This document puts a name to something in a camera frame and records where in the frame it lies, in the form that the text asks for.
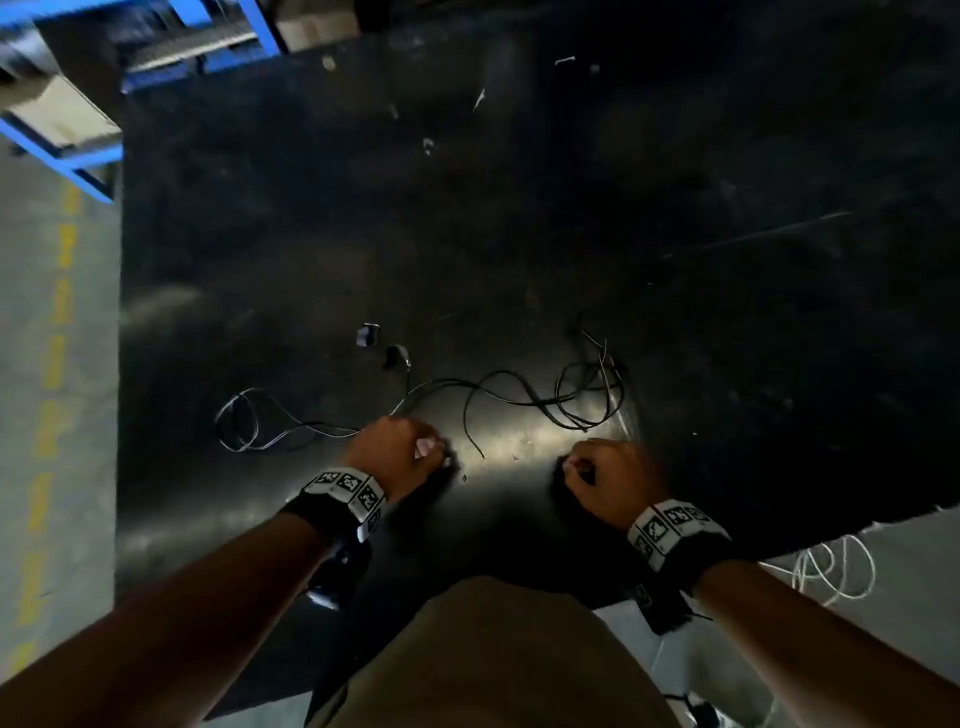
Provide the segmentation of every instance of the person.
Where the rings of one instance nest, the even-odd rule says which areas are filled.
[[[365,473],[398,501],[444,457],[433,427],[383,418],[350,442],[342,470]],[[624,531],[669,501],[651,456],[630,443],[578,443],[564,477],[590,513]],[[347,512],[329,493],[295,497],[15,675],[0,687],[0,721],[201,721],[334,548],[332,531],[356,526],[340,523]],[[758,565],[722,555],[687,577],[700,607],[802,726],[960,725],[960,689]],[[310,725],[666,728],[677,720],[640,665],[572,597],[480,577],[427,602]]]

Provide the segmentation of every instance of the person's left arm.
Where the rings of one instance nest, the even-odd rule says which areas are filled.
[[[432,449],[415,459],[418,441]],[[443,462],[444,443],[432,427],[395,418],[360,432],[344,459],[376,478],[390,501],[411,493]],[[336,537],[292,513],[273,516],[124,602],[0,686],[4,724],[170,728],[199,722]]]

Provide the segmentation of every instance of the white wristband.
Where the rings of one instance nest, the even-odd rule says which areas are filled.
[[[354,468],[329,468],[310,481],[303,491],[345,503],[360,523],[357,541],[361,543],[380,525],[387,502],[376,478]]]
[[[730,534],[692,503],[665,500],[647,508],[627,531],[627,539],[647,564],[659,572],[667,554],[686,536],[715,533],[730,539]]]

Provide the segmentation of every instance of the blue metal rack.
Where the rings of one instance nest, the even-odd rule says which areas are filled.
[[[42,18],[83,12],[110,5],[120,5],[129,0],[0,0],[0,28],[31,22]],[[214,23],[201,0],[168,0],[183,25],[202,28]],[[283,53],[276,33],[264,16],[257,0],[238,0],[240,9],[256,33],[257,45],[224,48],[204,57],[204,71],[214,73],[243,63],[259,61]],[[124,93],[147,85],[155,85],[185,78],[191,66],[185,61],[149,71],[128,75],[123,83]],[[82,150],[62,150],[50,144],[21,122],[12,113],[0,114],[0,133],[14,144],[26,150],[48,167],[63,175],[81,190],[96,200],[113,202],[112,184],[98,180],[87,170],[103,164],[118,162],[123,158],[123,142],[111,139],[101,146]]]

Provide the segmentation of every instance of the wristband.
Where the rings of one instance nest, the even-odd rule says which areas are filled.
[[[354,468],[328,468],[280,513],[294,513],[326,536],[344,536],[355,529],[356,540],[362,544],[380,525],[386,501],[371,475]]]
[[[640,514],[627,538],[651,569],[688,593],[704,571],[733,558],[730,534],[719,523],[672,498]]]

